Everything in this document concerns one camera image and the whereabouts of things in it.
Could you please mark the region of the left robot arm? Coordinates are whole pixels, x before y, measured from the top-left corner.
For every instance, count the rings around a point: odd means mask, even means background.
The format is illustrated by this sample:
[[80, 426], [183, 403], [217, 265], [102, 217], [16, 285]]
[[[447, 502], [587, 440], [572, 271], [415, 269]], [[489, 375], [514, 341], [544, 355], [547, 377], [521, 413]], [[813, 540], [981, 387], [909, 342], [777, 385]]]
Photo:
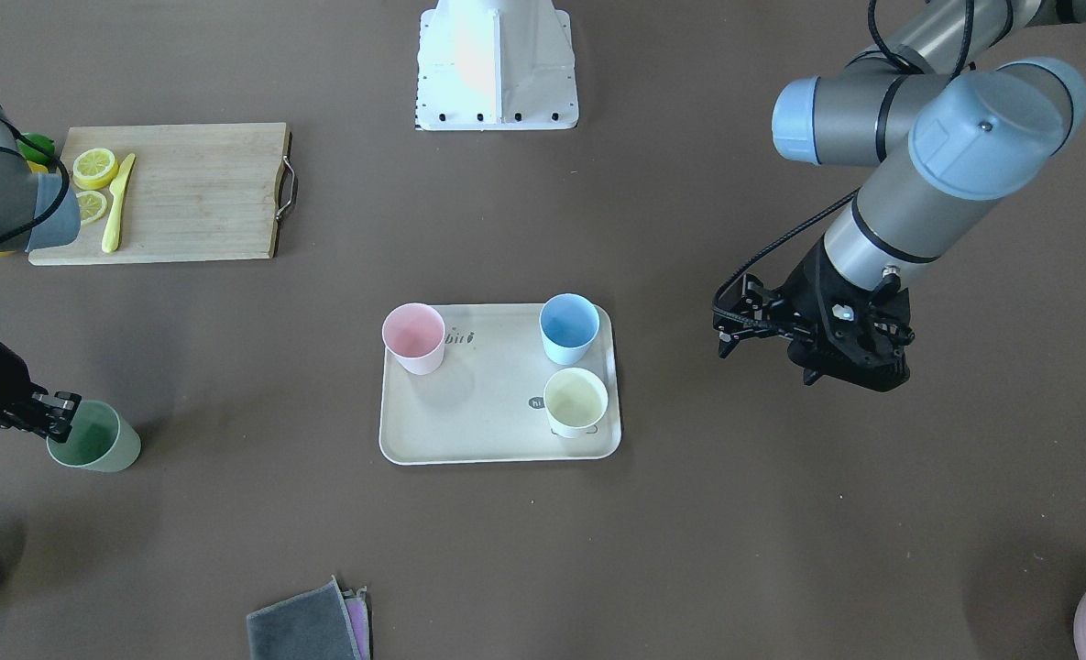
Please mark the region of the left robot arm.
[[817, 214], [833, 223], [781, 287], [740, 267], [714, 295], [720, 357], [782, 337], [804, 383], [886, 392], [910, 379], [910, 288], [1078, 134], [1086, 82], [1055, 58], [970, 64], [1025, 27], [1086, 24], [1086, 1], [929, 1], [835, 78], [790, 82], [773, 144], [811, 166], [864, 166], [857, 191]]

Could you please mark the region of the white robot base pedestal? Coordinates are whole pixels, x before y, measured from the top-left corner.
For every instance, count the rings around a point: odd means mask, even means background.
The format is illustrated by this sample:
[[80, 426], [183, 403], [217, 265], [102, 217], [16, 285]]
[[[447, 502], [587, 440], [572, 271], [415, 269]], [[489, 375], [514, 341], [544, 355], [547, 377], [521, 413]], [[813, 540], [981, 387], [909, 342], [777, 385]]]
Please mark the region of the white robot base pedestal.
[[571, 17], [551, 1], [439, 1], [420, 16], [414, 126], [543, 131], [577, 126]]

